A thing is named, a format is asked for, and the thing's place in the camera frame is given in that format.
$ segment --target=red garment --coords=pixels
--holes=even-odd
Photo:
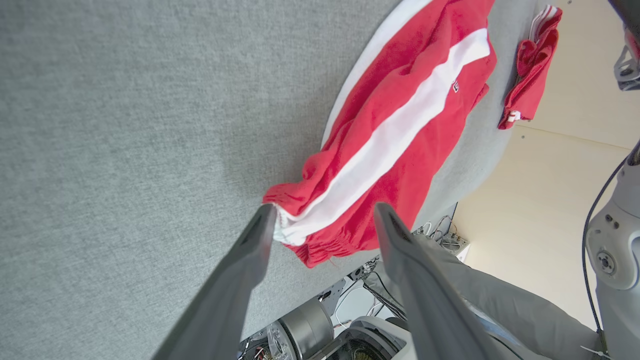
[[[533,20],[529,39],[518,46],[518,83],[504,100],[499,129],[510,129],[517,120],[531,120],[536,115],[558,44],[557,25],[561,17],[562,10],[547,5]]]
[[[495,66],[493,0],[404,0],[365,48],[303,180],[270,188],[274,239],[307,266],[378,247],[376,202],[412,224]]]

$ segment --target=white stripe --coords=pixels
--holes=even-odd
[[[326,122],[326,127],[324,128],[324,135],[322,137],[322,146],[329,139],[329,135],[331,134],[331,128],[335,123],[335,119],[338,117],[340,110],[344,106],[344,102],[347,101],[347,96],[356,86],[358,80],[362,77],[362,74],[369,68],[373,60],[378,57],[382,48],[391,40],[391,38],[398,32],[402,27],[413,18],[413,16],[422,10],[423,7],[427,6],[431,0],[403,0],[401,3],[396,6],[394,11],[392,11],[389,16],[382,22],[376,33],[373,34],[373,37],[365,47],[362,54],[356,61],[356,65],[353,66],[349,76],[347,76],[347,80],[344,81],[342,88],[340,89],[340,93],[338,93],[338,98],[336,98],[335,103],[333,104],[333,108],[331,109],[331,113],[329,113],[329,119]]]
[[[409,101],[380,124],[370,139],[331,180],[327,190],[299,216],[278,207],[274,240],[302,245],[306,237],[336,221],[384,175],[415,135],[444,109],[451,83],[462,67],[490,54],[487,30],[467,35],[449,49],[445,63],[433,69]]]

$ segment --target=gray fabric surface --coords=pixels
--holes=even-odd
[[[149,358],[266,189],[300,179],[397,2],[0,2],[0,358]],[[434,180],[433,212],[508,139],[497,104],[531,11],[497,3],[496,84]],[[374,254],[309,270],[276,244],[244,334]]]

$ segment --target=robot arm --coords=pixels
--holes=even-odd
[[[586,231],[605,344],[615,360],[640,354],[640,142],[621,165],[613,196]]]

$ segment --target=wire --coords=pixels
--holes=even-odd
[[[380,274],[378,274],[378,273],[377,273],[377,272],[375,272],[375,271],[372,271],[371,273],[372,273],[372,274],[376,274],[376,276],[378,277],[378,280],[380,280],[380,285],[382,285],[382,287],[383,287],[383,288],[385,289],[385,291],[389,294],[389,296],[390,296],[390,297],[391,297],[391,298],[392,298],[392,299],[393,299],[393,300],[394,300],[398,305],[402,305],[402,303],[401,303],[400,301],[396,300],[396,298],[395,298],[393,295],[391,295],[391,292],[389,292],[389,290],[388,290],[388,289],[387,289],[387,287],[385,286],[385,283],[384,283],[384,282],[382,282],[382,278],[380,277]]]
[[[369,285],[364,284],[364,288],[369,290],[373,294],[373,296],[378,298],[378,300],[380,300],[389,309],[389,311],[393,313],[395,317],[406,320],[406,315],[404,311],[399,309],[396,305],[392,304],[391,301],[387,300],[387,298],[380,295],[376,290],[373,290],[372,288],[370,288]]]
[[[596,200],[593,202],[593,205],[591,205],[591,209],[589,209],[589,213],[587,214],[587,220],[584,222],[584,230],[582,231],[582,272],[584,274],[584,284],[587,287],[587,296],[589,297],[589,303],[591,304],[591,312],[593,312],[593,318],[594,320],[596,320],[596,328],[598,329],[599,334],[602,333],[602,328],[600,326],[600,320],[598,319],[598,313],[596,312],[596,307],[593,304],[593,297],[591,296],[591,287],[589,286],[589,278],[587,277],[587,254],[586,254],[587,230],[589,227],[589,222],[591,221],[591,216],[593,215],[593,212],[596,208],[596,205],[598,204],[598,201],[600,201],[602,194],[604,194],[604,191],[607,189],[607,187],[609,187],[609,184],[611,183],[613,178],[616,176],[618,171],[620,171],[622,166],[625,164],[626,160],[627,160],[626,158],[622,160],[622,162],[618,165],[618,167],[616,167],[616,170],[614,170],[611,176],[609,176],[609,178],[607,179],[607,182],[604,183],[604,186],[600,190],[600,193],[596,197]]]
[[[429,224],[429,230],[425,231],[424,227]],[[426,222],[424,223],[424,225],[420,226],[419,229],[422,229],[422,231],[419,231],[419,234],[425,234],[426,236],[429,236],[429,233],[431,232],[431,228],[433,227],[433,224],[431,222]]]
[[[349,289],[350,289],[354,284],[355,284],[355,282],[354,282],[353,284],[351,284],[351,286],[349,286],[349,288],[348,288],[347,290],[349,290]],[[356,291],[357,289],[364,289],[364,290],[367,290],[367,289],[365,289],[365,288],[364,288],[364,286],[362,286],[362,287],[359,287],[359,288],[355,288],[355,289],[351,290],[351,291],[350,291],[350,292],[348,292],[348,293],[345,291],[345,294],[343,295],[344,297],[343,297],[343,298],[342,298],[342,300],[340,301],[340,304],[338,304],[338,306],[336,306],[336,307],[335,307],[335,312],[334,312],[335,319],[338,321],[338,323],[340,324],[340,326],[342,326],[342,327],[343,327],[343,328],[345,328],[345,329],[347,329],[347,327],[346,327],[346,326],[344,326],[344,324],[340,321],[340,318],[338,317],[338,309],[340,308],[340,305],[342,305],[342,303],[347,299],[347,296],[349,296],[349,294],[353,293],[353,292],[354,292],[354,291]]]
[[[261,352],[263,352],[263,351],[264,351],[264,348],[260,348],[260,351],[258,351],[258,352],[255,354],[255,356],[253,357],[253,360],[255,360],[255,358],[257,358],[257,357],[258,357],[258,355],[260,355],[260,353],[261,353]]]
[[[378,311],[373,316],[377,316],[378,314],[380,314],[380,311],[382,311],[382,309],[384,309],[384,308],[385,308],[385,305],[382,304],[382,306],[378,309]]]
[[[369,311],[367,312],[367,316],[372,316],[372,315],[373,315],[373,310],[374,310],[378,305],[382,305],[382,306],[384,307],[384,304],[383,304],[382,302],[379,302],[379,303],[377,303],[377,304],[373,305],[373,306],[369,309]]]
[[[506,348],[508,348],[509,350],[511,350],[511,352],[513,353],[513,355],[516,355],[520,360],[524,360],[522,359],[522,356],[518,355],[517,352],[515,352],[509,345],[505,344],[502,340],[496,338],[495,336],[489,334],[489,336],[491,336],[492,338],[496,339],[499,343],[503,344]]]
[[[438,225],[436,226],[436,229],[431,233],[431,235],[429,235],[429,237],[433,236],[438,231],[438,229],[440,228],[440,225],[442,225],[442,222],[446,218],[449,219],[449,221],[451,222],[451,225],[454,227],[454,233],[453,234],[457,234],[458,233],[458,227],[456,226],[456,224],[453,223],[453,218],[451,218],[449,215],[445,215],[440,219],[440,221],[438,222]]]

